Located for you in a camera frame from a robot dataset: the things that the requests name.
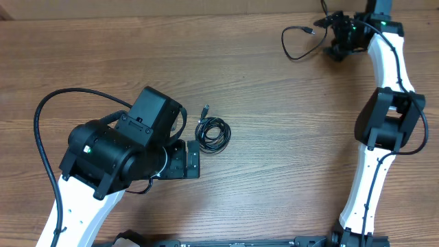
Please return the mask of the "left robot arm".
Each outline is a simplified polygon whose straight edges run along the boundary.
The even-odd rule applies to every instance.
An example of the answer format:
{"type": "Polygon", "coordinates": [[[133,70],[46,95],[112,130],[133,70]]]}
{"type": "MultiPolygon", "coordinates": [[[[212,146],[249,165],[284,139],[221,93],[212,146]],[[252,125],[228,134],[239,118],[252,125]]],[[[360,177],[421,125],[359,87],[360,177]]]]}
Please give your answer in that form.
{"type": "Polygon", "coordinates": [[[200,177],[200,144],[183,141],[171,129],[186,109],[174,99],[145,87],[134,104],[92,89],[128,107],[101,119],[76,126],[56,178],[40,136],[40,114],[54,96],[72,93],[59,89],[45,96],[34,113],[36,147],[54,191],[54,205],[37,241],[38,246],[92,246],[109,213],[132,182],[196,179],[200,177]]]}

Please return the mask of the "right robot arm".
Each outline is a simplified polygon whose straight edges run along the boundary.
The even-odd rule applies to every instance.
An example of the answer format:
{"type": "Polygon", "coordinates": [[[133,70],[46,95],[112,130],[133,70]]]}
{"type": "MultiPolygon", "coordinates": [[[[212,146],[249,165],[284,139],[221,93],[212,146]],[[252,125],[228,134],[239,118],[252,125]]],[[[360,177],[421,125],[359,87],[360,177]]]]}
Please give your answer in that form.
{"type": "Polygon", "coordinates": [[[403,57],[404,30],[390,16],[391,1],[368,1],[354,16],[338,11],[316,21],[335,38],[325,53],[341,61],[367,52],[376,89],[357,117],[358,165],[348,201],[325,246],[389,246],[374,235],[375,212],[391,164],[398,156],[420,152],[429,137],[423,109],[425,96],[416,93],[403,57]]]}

